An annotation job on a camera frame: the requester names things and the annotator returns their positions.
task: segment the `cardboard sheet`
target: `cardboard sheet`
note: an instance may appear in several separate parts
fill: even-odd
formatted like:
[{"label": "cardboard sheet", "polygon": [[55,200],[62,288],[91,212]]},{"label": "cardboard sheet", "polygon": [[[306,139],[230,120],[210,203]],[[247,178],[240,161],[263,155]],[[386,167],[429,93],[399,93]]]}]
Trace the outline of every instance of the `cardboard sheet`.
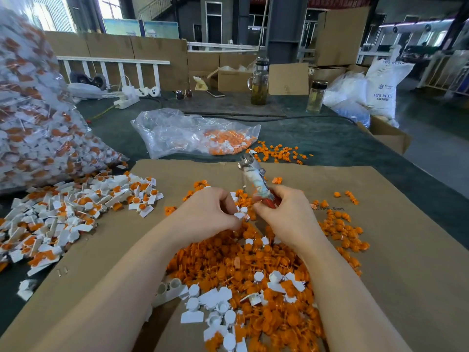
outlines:
[{"label": "cardboard sheet", "polygon": [[[463,246],[371,167],[274,163],[263,167],[269,179],[283,177],[285,185],[304,190],[310,201],[327,199],[364,229],[360,238],[371,247],[365,253],[352,253],[362,264],[362,281],[414,352],[467,350],[469,252]],[[156,177],[165,198],[145,219],[128,210],[100,218],[96,233],[88,240],[81,237],[58,263],[57,268],[66,266],[68,274],[58,277],[56,269],[50,273],[0,339],[0,351],[28,351],[164,218],[165,206],[182,204],[194,181],[206,179],[228,190],[244,184],[235,162],[145,159],[132,172]],[[358,206],[347,197],[332,196],[345,190],[360,201]],[[315,214],[318,219],[325,217],[322,210]],[[292,224],[300,219],[292,219]],[[206,324],[180,325],[183,309],[178,300],[156,309],[134,350],[204,351]]]}]

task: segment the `plastic bag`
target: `plastic bag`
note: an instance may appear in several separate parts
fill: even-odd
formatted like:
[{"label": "plastic bag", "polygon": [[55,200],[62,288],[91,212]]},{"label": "plastic bag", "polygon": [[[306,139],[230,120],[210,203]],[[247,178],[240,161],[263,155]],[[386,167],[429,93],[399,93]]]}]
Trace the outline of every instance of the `plastic bag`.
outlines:
[{"label": "plastic bag", "polygon": [[171,108],[140,112],[130,122],[144,140],[151,159],[173,153],[239,153],[257,140],[261,130],[261,125],[249,127],[224,119],[185,116]]},{"label": "plastic bag", "polygon": [[368,89],[366,105],[371,108],[372,115],[382,115],[390,120],[396,112],[396,86],[409,75],[414,64],[375,60],[368,72]]},{"label": "plastic bag", "polygon": [[367,80],[365,75],[352,72],[342,74],[327,88],[328,91],[336,91],[359,104],[366,104],[366,89]]},{"label": "plastic bag", "polygon": [[344,100],[331,109],[342,117],[351,119],[353,122],[361,122],[366,128],[370,126],[370,111],[352,100]]},{"label": "plastic bag", "polygon": [[73,105],[44,32],[0,8],[0,193],[55,184],[124,159]]}]

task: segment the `gray pillar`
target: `gray pillar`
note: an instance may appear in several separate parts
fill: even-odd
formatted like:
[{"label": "gray pillar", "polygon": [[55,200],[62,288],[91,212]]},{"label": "gray pillar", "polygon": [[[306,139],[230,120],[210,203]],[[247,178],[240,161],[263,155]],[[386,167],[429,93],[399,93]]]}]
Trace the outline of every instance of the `gray pillar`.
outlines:
[{"label": "gray pillar", "polygon": [[267,56],[270,64],[294,63],[308,0],[270,0]]},{"label": "gray pillar", "polygon": [[237,44],[248,44],[250,2],[251,0],[239,0],[238,43]]}]

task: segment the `gray table surface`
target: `gray table surface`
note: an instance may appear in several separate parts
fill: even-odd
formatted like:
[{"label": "gray table surface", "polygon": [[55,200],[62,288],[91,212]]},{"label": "gray table surface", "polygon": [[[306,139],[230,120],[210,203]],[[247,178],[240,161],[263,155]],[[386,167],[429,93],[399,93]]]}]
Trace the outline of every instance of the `gray table surface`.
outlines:
[{"label": "gray table surface", "polygon": [[[164,93],[166,99],[172,97],[170,93]],[[222,112],[219,99],[202,98],[206,103],[207,112]],[[184,104],[178,104],[180,108],[190,111],[188,99]],[[227,94],[224,99],[226,107],[233,109],[239,101],[239,96]],[[287,118],[281,121],[260,122],[262,125],[259,140],[266,144],[298,146],[304,154],[314,154],[304,161],[305,165],[330,165],[352,166],[369,165],[379,171],[397,189],[406,195],[424,213],[431,217],[438,225],[445,229],[452,237],[458,240],[466,248],[469,248],[469,231],[463,218],[469,212],[469,200],[458,192],[442,184],[417,166],[395,153],[390,148],[375,140],[372,136],[361,131],[357,126],[336,116],[331,110],[323,106],[317,117],[306,117],[306,96],[282,96],[269,99],[278,106],[282,115]],[[174,100],[161,100],[164,107],[174,105]],[[112,99],[83,101],[78,104],[78,109],[84,118],[89,119],[105,110],[112,104]],[[154,100],[142,99],[137,104],[125,110],[113,109],[102,117],[93,120],[90,127],[93,132],[101,137],[105,143],[115,150],[130,158],[130,165],[139,159],[149,158],[145,144],[137,132],[130,125],[141,111],[151,111],[160,108],[160,103]],[[259,110],[250,110],[259,114]],[[243,120],[265,121],[264,115],[258,117],[237,117],[239,122],[255,125],[255,122],[243,122]],[[199,162],[238,161],[239,155],[203,156],[191,154],[173,154],[164,159],[185,159]],[[0,198],[2,215],[9,211],[13,197],[22,198],[25,193],[16,193]],[[18,284],[25,279],[29,266],[25,263],[10,265],[0,274],[0,299],[2,301],[2,313],[0,314],[0,335],[6,330],[11,321],[24,306],[24,302],[16,296]],[[42,281],[49,270],[42,271],[34,278]]]}]

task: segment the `glass jar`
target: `glass jar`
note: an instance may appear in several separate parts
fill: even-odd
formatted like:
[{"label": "glass jar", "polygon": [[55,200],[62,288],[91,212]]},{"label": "glass jar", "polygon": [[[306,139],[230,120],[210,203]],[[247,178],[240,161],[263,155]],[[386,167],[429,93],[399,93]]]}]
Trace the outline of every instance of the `glass jar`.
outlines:
[{"label": "glass jar", "polygon": [[319,113],[321,111],[322,100],[327,84],[328,82],[324,80],[313,80],[313,84],[311,84],[311,89],[309,90],[306,112]]},{"label": "glass jar", "polygon": [[251,104],[265,105],[269,90],[269,58],[258,57],[256,68],[252,77],[248,79],[248,88],[251,90]]}]

